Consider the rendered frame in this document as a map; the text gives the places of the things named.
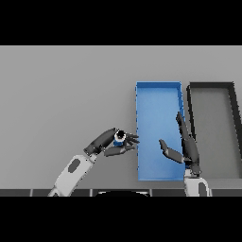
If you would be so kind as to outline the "dark grey bin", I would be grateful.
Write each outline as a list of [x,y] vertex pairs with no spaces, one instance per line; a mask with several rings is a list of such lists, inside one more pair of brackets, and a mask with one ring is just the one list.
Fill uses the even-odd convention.
[[190,82],[192,135],[205,179],[242,179],[242,122],[233,82]]

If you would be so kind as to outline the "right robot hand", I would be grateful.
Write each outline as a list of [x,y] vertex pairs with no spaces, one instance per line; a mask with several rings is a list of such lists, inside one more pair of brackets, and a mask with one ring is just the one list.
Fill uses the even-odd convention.
[[178,164],[185,164],[185,168],[190,169],[194,177],[198,177],[201,174],[201,169],[199,166],[199,150],[197,143],[194,137],[188,133],[185,121],[180,112],[177,113],[176,121],[181,135],[182,153],[168,147],[163,139],[159,140],[161,150],[166,158]]

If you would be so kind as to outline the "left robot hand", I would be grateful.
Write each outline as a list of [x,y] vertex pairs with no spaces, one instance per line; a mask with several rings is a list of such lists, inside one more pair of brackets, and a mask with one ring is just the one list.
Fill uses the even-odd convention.
[[113,145],[113,137],[118,130],[120,129],[112,128],[102,132],[90,145],[84,148],[83,151],[88,156],[92,154],[98,155],[103,152],[106,157],[110,157],[124,154],[129,150],[134,150],[135,146],[133,144],[139,144],[139,136],[132,133],[126,132],[126,140],[123,146],[115,147]]

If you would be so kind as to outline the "blue pipe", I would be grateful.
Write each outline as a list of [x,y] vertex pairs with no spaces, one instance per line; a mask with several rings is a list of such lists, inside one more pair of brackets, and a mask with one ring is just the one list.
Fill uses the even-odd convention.
[[115,147],[121,147],[126,140],[126,133],[123,130],[118,130],[113,137],[113,145]]

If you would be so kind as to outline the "blue bin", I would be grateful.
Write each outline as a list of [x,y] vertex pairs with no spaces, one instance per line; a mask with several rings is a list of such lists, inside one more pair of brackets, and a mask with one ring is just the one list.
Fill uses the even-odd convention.
[[137,81],[136,134],[138,181],[182,181],[184,164],[167,159],[159,143],[182,152],[182,139],[176,121],[177,113],[184,115],[182,84],[179,81]]

